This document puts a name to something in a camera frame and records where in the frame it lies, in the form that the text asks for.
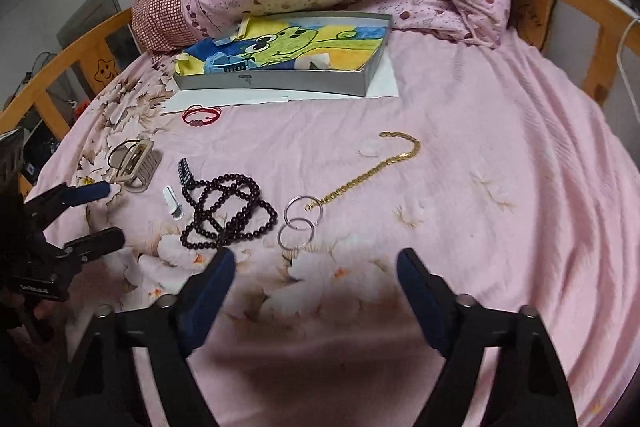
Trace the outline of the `white small hair clip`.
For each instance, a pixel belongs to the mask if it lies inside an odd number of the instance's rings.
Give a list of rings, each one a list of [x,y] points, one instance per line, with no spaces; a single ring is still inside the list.
[[[163,188],[163,198],[171,218],[174,220],[180,220],[183,216],[183,209],[170,185],[166,185]]]

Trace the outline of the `beige hair claw clip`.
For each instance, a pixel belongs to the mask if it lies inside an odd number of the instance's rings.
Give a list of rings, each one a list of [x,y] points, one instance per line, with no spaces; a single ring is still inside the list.
[[[149,139],[126,140],[111,150],[107,165],[113,170],[113,183],[131,193],[143,193],[151,184],[162,154]]]

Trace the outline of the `black small hair comb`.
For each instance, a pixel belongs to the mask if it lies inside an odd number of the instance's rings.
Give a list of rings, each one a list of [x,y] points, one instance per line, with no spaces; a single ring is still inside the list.
[[[187,190],[194,189],[195,179],[186,158],[181,158],[178,161],[178,177],[183,188]]]

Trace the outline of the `white paper sheet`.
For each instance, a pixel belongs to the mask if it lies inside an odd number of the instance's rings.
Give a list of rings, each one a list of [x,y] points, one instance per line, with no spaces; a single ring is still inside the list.
[[[374,98],[398,98],[398,96],[399,90],[392,61],[388,53],[384,52],[364,98],[373,100]],[[359,96],[260,89],[178,90],[162,105],[160,113],[183,113],[193,105],[226,107],[314,100],[359,100]]]

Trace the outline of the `pink floral bed sheet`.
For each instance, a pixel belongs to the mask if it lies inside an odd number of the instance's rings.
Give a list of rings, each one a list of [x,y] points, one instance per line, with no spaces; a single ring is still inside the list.
[[[70,290],[76,346],[99,303],[149,306],[201,270],[163,200],[194,176],[250,176],[278,213],[337,187],[313,239],[236,244],[236,274],[190,364],[224,426],[409,426],[442,367],[396,277],[410,247],[488,308],[537,308],[580,425],[610,415],[639,364],[639,173],[601,109],[514,32],[498,49],[396,31],[398,98],[226,108],[194,129],[160,113],[171,60],[124,70],[40,172],[36,191],[108,177],[120,143],[162,154],[143,193],[66,211],[51,242],[111,225],[127,246]]]

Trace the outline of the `red checkered pillow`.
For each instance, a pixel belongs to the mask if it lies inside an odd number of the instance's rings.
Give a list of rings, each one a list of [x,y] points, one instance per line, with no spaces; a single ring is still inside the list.
[[[182,0],[134,0],[131,27],[142,48],[152,53],[170,53],[196,41]]]

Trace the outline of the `grey tray with frog drawing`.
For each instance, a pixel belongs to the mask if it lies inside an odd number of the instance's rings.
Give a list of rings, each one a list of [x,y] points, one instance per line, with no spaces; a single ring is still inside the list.
[[[388,15],[296,12],[246,16],[227,35],[175,56],[182,90],[262,89],[363,98],[392,29]]]

